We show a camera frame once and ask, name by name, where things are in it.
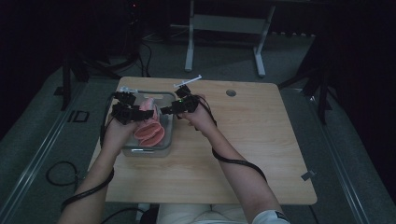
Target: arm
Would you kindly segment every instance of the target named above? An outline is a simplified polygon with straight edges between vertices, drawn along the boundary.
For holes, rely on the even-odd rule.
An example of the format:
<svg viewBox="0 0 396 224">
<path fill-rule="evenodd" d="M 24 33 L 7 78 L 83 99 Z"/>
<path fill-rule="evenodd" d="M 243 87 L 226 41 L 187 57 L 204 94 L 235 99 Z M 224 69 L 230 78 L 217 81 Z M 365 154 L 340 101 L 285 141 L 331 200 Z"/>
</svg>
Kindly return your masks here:
<svg viewBox="0 0 396 224">
<path fill-rule="evenodd" d="M 245 158 L 224 137 L 201 105 L 194 113 L 184 113 L 181 117 L 188 119 L 195 128 L 200 130 L 220 156 L 245 161 Z M 257 171 L 243 165 L 222 161 L 219 164 L 241 203 L 249 223 L 262 211 L 282 212 L 276 196 Z"/>
<path fill-rule="evenodd" d="M 75 194 L 95 188 L 108 178 L 120 149 L 136 125 L 135 122 L 122 125 L 115 119 L 110 121 L 102 150 Z M 107 186 L 93 195 L 70 203 L 63 210 L 58 223 L 100 223 L 105 208 L 106 193 Z"/>
</svg>

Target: hand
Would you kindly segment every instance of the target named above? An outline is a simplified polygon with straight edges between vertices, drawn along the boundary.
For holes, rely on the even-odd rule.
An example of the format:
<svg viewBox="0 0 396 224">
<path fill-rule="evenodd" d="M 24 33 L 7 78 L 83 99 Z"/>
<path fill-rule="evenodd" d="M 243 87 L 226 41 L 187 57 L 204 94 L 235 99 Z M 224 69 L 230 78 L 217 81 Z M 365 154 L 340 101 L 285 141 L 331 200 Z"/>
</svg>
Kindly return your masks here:
<svg viewBox="0 0 396 224">
<path fill-rule="evenodd" d="M 201 104 L 198 104 L 197 108 L 193 113 L 182 113 L 179 114 L 180 117 L 183 119 L 187 119 L 191 125 L 193 125 L 196 129 L 202 132 L 204 136 L 207 136 L 211 132 L 217 129 L 213 119 L 210 117 L 209 113 L 204 109 Z"/>
<path fill-rule="evenodd" d="M 108 118 L 105 140 L 103 142 L 102 150 L 107 150 L 114 155 L 119 155 L 121 148 L 125 145 L 128 139 L 133 134 L 138 126 L 138 123 L 132 121 L 126 125 L 121 124 L 113 117 Z"/>
</svg>

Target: person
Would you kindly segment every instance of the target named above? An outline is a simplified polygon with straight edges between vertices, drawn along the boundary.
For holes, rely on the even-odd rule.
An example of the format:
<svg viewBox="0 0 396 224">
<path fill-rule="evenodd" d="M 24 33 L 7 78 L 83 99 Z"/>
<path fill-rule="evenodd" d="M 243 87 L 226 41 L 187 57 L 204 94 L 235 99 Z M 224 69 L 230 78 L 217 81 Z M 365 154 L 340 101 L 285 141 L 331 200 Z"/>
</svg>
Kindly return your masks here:
<svg viewBox="0 0 396 224">
<path fill-rule="evenodd" d="M 199 130 L 220 156 L 245 161 L 245 158 L 238 153 L 221 133 L 202 105 L 198 105 L 193 113 L 183 113 L 180 116 L 183 119 L 187 119 L 192 126 Z M 122 125 L 116 119 L 110 119 L 102 150 L 75 194 L 95 188 L 107 180 L 112 172 L 116 158 L 120 154 L 120 149 L 133 134 L 136 127 L 136 122 Z M 207 213 L 196 208 L 190 209 L 188 205 L 175 205 L 169 208 L 167 205 L 161 204 L 157 223 L 289 223 L 282 213 L 282 208 L 275 194 L 256 170 L 223 161 L 219 161 L 219 165 L 241 204 L 241 210 L 243 210 L 243 213 L 240 212 L 243 214 L 242 220 L 241 218 L 238 218 L 237 221 L 230 220 L 231 218 L 222 215 L 219 210 L 216 214 L 220 215 L 220 218 L 212 216 L 213 214 L 210 215 L 210 211 L 214 211 L 213 208 L 216 208 L 217 205 L 208 205 L 210 211 Z M 106 192 L 107 186 L 88 197 L 70 203 L 63 210 L 58 223 L 100 223 L 105 208 Z M 190 206 L 202 207 L 203 205 L 191 204 Z M 228 207 L 226 210 L 224 211 L 225 213 L 234 214 L 234 217 L 239 216 L 238 208 L 235 206 Z"/>
</svg>

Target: forearm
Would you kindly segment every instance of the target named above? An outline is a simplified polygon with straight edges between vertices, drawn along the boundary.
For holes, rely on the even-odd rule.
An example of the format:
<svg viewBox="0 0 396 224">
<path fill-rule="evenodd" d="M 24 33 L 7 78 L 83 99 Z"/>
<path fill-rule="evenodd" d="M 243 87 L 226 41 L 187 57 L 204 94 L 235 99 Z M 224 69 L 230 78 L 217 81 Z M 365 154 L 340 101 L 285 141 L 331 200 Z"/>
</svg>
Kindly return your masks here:
<svg viewBox="0 0 396 224">
<path fill-rule="evenodd" d="M 218 129 L 211 131 L 207 138 L 221 157 L 245 161 L 245 158 L 235 150 Z M 274 209 L 281 211 L 276 196 L 256 170 L 244 165 L 222 161 L 219 164 L 239 202 L 242 204 L 249 223 L 264 210 Z"/>
<path fill-rule="evenodd" d="M 107 155 L 102 150 L 75 195 L 105 182 L 113 169 L 115 159 L 116 156 Z M 70 203 L 63 210 L 58 223 L 100 223 L 105 207 L 106 193 L 107 186 L 92 195 Z"/>
</svg>

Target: pink object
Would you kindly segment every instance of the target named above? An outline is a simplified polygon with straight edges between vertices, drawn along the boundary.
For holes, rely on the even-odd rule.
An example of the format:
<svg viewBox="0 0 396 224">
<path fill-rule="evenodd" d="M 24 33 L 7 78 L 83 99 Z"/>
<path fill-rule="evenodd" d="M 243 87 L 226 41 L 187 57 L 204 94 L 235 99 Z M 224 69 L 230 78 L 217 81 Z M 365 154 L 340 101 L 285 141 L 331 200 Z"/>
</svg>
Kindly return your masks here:
<svg viewBox="0 0 396 224">
<path fill-rule="evenodd" d="M 139 146 L 141 147 L 154 147 L 161 142 L 165 135 L 165 130 L 159 122 L 160 115 L 158 108 L 154 104 L 154 98 L 148 98 L 142 102 L 139 107 L 140 110 L 154 110 L 154 115 L 150 119 L 143 120 L 140 122 L 134 132 L 134 138 L 140 140 Z"/>
</svg>

